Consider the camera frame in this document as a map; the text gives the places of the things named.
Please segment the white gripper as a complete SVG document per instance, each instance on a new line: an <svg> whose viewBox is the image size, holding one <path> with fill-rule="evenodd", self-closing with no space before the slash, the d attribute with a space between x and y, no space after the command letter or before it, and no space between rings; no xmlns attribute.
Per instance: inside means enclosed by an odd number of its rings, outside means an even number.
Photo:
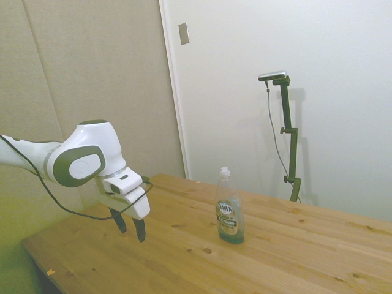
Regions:
<svg viewBox="0 0 392 294"><path fill-rule="evenodd" d="M133 217L137 238L139 242L146 239L145 221L150 212L150 205L145 194L142 179L136 181L130 178L96 178L100 192L99 201L109 207L113 220L121 233L127 231L126 223L120 211Z"/></svg>

